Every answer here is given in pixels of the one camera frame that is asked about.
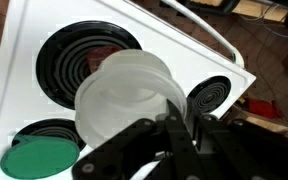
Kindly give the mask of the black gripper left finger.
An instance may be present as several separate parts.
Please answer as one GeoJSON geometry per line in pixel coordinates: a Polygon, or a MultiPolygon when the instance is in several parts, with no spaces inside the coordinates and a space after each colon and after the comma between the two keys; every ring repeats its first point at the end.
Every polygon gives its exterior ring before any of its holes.
{"type": "Polygon", "coordinates": [[[175,104],[153,121],[142,118],[72,167],[73,180],[129,180],[158,152],[166,156],[144,180],[203,180],[200,159],[175,104]]]}

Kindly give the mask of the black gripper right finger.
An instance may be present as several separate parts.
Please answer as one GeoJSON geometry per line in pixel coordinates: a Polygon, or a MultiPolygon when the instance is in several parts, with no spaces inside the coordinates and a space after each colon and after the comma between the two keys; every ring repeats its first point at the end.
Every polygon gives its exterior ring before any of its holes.
{"type": "Polygon", "coordinates": [[[207,180],[288,180],[288,138],[243,119],[198,121],[199,154],[207,180]]]}

